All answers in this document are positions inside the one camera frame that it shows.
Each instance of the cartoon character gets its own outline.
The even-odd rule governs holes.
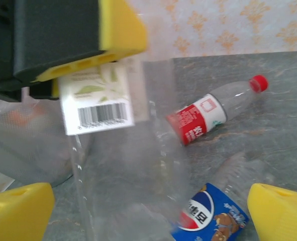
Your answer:
[[[211,241],[227,241],[227,237],[223,235],[218,229],[216,229]]]
[[[239,225],[234,220],[234,218],[228,213],[221,213],[219,215],[214,216],[214,220],[216,221],[216,233],[214,234],[214,241],[220,240],[217,238],[222,238],[220,234],[222,234],[226,239],[226,241],[233,233],[239,230]]]

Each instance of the clear plastic bottle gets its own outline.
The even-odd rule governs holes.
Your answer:
[[[249,81],[225,84],[195,103],[169,115],[170,122],[184,145],[209,132],[216,125],[242,113],[254,97],[268,87],[266,78],[254,76]]]
[[[235,240],[249,221],[247,197],[254,183],[272,183],[260,160],[248,161],[245,153],[227,159],[216,174],[188,203],[176,241]]]

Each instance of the marble surface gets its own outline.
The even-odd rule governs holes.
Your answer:
[[[233,154],[266,162],[275,184],[297,191],[297,52],[175,59],[180,104],[193,103],[225,83],[264,74],[270,86],[240,116],[186,148],[190,185],[199,190]],[[73,178],[54,188],[56,206],[44,241],[84,241]],[[239,240],[258,240],[249,224]]]

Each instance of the crushed plastic bottle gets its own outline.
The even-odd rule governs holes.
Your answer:
[[[267,87],[268,81],[262,75],[254,76],[249,81],[228,83],[169,115],[167,120],[183,144],[187,145],[215,126],[242,113],[255,96]]]
[[[254,183],[272,183],[260,160],[247,161],[237,153],[218,169],[214,177],[183,210],[176,241],[235,240],[249,221],[247,196]]]

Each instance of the wallpaper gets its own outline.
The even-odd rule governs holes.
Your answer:
[[[129,0],[172,57],[297,51],[297,0]]]

